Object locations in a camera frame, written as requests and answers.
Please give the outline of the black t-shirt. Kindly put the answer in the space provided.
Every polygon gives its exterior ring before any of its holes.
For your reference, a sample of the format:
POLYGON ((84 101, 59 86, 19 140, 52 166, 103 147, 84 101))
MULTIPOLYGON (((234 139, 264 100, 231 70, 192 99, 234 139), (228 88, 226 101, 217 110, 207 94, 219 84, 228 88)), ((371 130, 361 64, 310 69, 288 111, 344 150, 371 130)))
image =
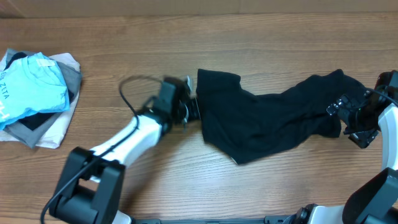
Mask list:
POLYGON ((242 89, 233 73, 199 69, 197 78, 203 139, 239 165, 293 149, 311 135, 337 138, 340 119, 327 107, 342 95, 362 101, 366 91, 340 69, 266 95, 242 89))

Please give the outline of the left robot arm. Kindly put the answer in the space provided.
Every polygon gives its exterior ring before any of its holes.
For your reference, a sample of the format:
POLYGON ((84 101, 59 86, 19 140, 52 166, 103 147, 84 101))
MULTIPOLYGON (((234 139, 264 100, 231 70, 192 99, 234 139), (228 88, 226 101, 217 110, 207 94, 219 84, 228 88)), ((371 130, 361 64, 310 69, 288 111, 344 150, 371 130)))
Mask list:
POLYGON ((52 198, 40 214, 65 223, 117 224, 134 219, 119 210, 126 169, 156 146, 175 124, 199 120, 193 81, 165 77, 157 96, 150 97, 129 124, 90 150, 74 148, 64 165, 52 198))

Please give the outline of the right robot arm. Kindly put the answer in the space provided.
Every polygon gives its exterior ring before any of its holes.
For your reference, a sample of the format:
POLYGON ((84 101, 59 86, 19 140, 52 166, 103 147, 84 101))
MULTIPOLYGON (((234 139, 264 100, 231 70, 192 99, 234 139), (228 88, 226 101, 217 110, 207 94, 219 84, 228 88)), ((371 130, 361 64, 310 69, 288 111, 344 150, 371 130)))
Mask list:
POLYGON ((345 134, 360 148, 382 135, 381 171, 355 191, 344 205, 308 204, 284 223, 397 223, 397 71, 383 72, 364 101, 341 96, 327 109, 346 124, 345 134))

